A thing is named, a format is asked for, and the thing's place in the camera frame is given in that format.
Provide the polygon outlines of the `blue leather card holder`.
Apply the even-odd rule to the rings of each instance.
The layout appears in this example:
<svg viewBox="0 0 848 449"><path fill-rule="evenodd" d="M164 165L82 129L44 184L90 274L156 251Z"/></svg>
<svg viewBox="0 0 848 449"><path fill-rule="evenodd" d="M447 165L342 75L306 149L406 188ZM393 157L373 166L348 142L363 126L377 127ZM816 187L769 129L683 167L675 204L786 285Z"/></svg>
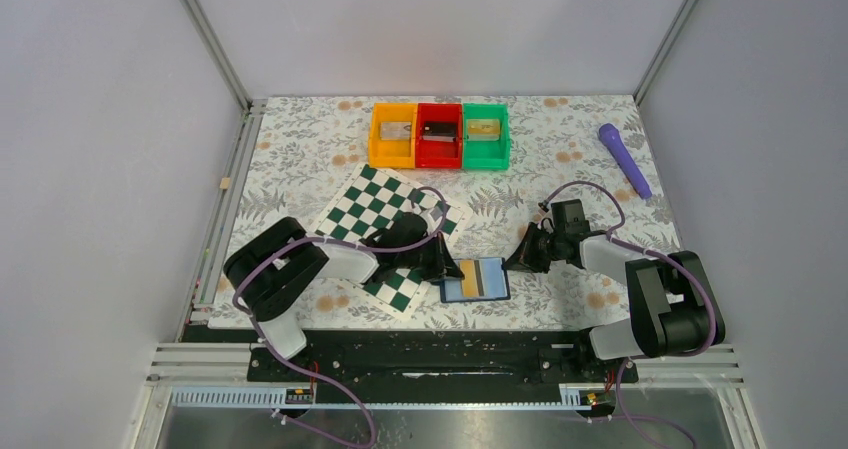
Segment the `blue leather card holder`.
<svg viewBox="0 0 848 449"><path fill-rule="evenodd" d="M471 303L502 301L511 298L511 289L507 272L503 269L502 258L480 258L482 262L485 294L476 299L465 299L461 295L462 280L445 280L439 284L442 303Z"/></svg>

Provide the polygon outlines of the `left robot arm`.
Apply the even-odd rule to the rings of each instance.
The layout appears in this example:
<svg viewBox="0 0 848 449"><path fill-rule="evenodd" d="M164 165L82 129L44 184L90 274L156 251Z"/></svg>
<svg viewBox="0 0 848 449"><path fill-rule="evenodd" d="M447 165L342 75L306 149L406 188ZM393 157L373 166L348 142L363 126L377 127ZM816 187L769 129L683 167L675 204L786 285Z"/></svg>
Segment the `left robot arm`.
<svg viewBox="0 0 848 449"><path fill-rule="evenodd" d="M384 283L408 269L429 283L462 280L441 230L445 222L402 212L386 228L348 242L310 234L286 217L232 254L223 273L236 290L233 305L256 323L266 346L288 360L307 345L292 306L316 279Z"/></svg>

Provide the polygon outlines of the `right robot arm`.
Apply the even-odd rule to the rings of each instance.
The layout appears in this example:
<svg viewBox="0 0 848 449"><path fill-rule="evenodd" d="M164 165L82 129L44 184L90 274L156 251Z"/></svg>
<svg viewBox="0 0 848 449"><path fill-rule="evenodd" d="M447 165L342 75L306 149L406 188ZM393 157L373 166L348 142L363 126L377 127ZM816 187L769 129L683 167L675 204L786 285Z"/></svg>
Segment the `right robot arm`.
<svg viewBox="0 0 848 449"><path fill-rule="evenodd" d="M546 273L562 261L627 290L626 319L583 332L589 360L699 354L723 341L723 317L696 253L662 254L610 237L591 227L578 199L543 210L546 218L529 223L505 270Z"/></svg>

